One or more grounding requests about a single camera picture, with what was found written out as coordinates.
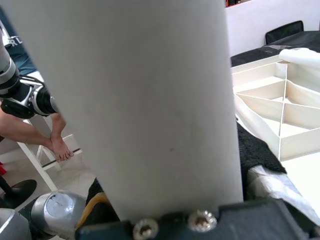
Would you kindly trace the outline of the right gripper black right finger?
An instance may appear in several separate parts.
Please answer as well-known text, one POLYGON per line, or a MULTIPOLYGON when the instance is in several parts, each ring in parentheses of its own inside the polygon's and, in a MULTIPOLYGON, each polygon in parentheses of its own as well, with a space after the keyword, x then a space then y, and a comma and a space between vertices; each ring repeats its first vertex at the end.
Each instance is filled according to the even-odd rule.
POLYGON ((320 217, 301 195, 267 143, 237 124, 244 200, 276 199, 293 210, 299 222, 319 225, 320 217))

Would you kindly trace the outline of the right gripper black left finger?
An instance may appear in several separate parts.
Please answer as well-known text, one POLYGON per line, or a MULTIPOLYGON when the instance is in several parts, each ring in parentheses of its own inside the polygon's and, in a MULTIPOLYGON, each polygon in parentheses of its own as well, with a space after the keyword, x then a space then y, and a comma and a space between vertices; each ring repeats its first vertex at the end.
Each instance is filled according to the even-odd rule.
POLYGON ((77 227, 118 222, 120 219, 97 178, 89 187, 85 208, 77 227))

